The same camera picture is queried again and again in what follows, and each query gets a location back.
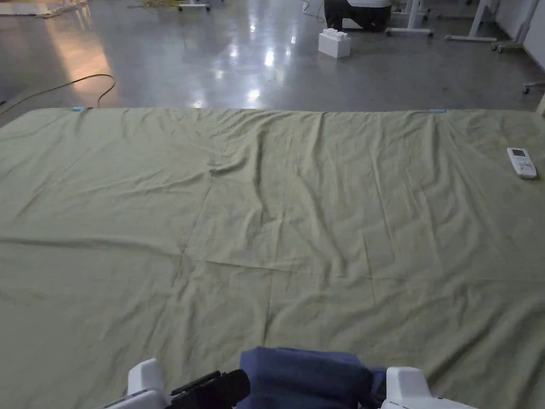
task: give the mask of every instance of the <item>blue cloth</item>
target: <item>blue cloth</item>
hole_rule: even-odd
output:
[[[384,400],[386,370],[349,353],[258,347],[242,353],[240,368],[250,395],[238,409],[374,409]]]

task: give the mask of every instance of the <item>black cable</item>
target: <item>black cable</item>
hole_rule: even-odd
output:
[[[322,1],[322,3],[320,4],[320,8],[318,9],[318,12],[316,13],[316,15],[314,14],[309,14],[309,13],[306,13],[306,9],[308,9],[310,7],[310,3],[307,1],[307,0],[302,0],[303,3],[306,3],[307,7],[305,7],[303,9],[303,14],[305,16],[309,16],[309,17],[316,17],[316,21],[318,22],[318,24],[322,24],[325,22],[325,19],[321,18],[320,17],[320,10],[322,9],[323,5],[324,5],[324,1]]]
[[[49,89],[46,89],[44,91],[40,91],[40,92],[36,92],[35,94],[32,94],[32,95],[29,95],[27,97],[24,97],[23,99],[17,101],[16,103],[14,103],[13,105],[11,105],[9,108],[5,109],[4,111],[0,112],[0,115],[8,112],[11,108],[19,105],[21,102],[23,101],[26,101],[27,99],[30,99],[32,97],[37,97],[38,95],[42,95],[42,94],[45,94],[46,92],[50,92],[50,91],[54,91],[55,89],[59,89],[59,88],[63,88],[63,87],[67,87],[68,85],[72,85],[72,84],[75,84],[77,82],[80,82],[80,81],[83,81],[83,80],[88,80],[89,78],[95,78],[95,77],[109,77],[112,79],[113,81],[113,84],[110,88],[108,88],[106,91],[104,91],[102,94],[100,94],[99,98],[96,100],[96,106],[97,108],[100,108],[100,100],[102,99],[102,97],[104,95],[106,95],[108,92],[110,92],[112,90],[113,87],[116,86],[116,79],[110,75],[110,74],[93,74],[93,75],[88,75],[86,77],[83,77],[83,78],[79,78],[77,80],[73,80],[73,81],[70,81],[70,82],[67,82],[66,84],[62,84],[62,85],[59,85],[57,87],[53,87],[53,88],[49,88]]]

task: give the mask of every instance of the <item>remote control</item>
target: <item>remote control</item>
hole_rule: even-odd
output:
[[[507,148],[509,159],[513,164],[514,171],[522,179],[534,179],[537,177],[536,168],[530,159],[530,155],[526,149],[522,148]]]

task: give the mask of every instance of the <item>polished floor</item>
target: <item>polished floor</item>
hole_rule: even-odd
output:
[[[432,17],[433,40],[354,32],[352,54],[336,60],[318,53],[325,25],[304,15],[300,0],[211,2],[209,13],[90,0],[50,19],[0,17],[0,94],[13,101],[110,73],[117,86],[102,107],[533,110],[541,98],[521,93],[523,82],[545,77],[525,53],[443,40],[467,32],[469,22]],[[482,30],[502,35],[493,25]],[[109,84],[91,79],[41,95],[0,124],[42,107],[94,106]]]

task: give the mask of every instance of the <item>white foam block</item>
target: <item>white foam block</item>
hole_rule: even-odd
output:
[[[335,58],[350,55],[350,37],[347,33],[326,28],[318,38],[318,51]]]

